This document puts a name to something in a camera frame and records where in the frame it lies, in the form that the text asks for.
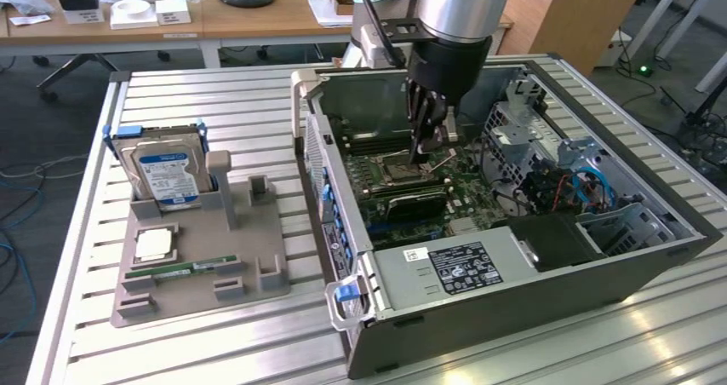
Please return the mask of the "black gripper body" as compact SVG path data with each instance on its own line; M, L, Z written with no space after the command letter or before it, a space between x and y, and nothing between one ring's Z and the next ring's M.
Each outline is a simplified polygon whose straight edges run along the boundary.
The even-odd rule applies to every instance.
M489 37L476 43L447 40L413 43L409 82L424 91L441 95L449 105L457 105L477 81L491 45Z

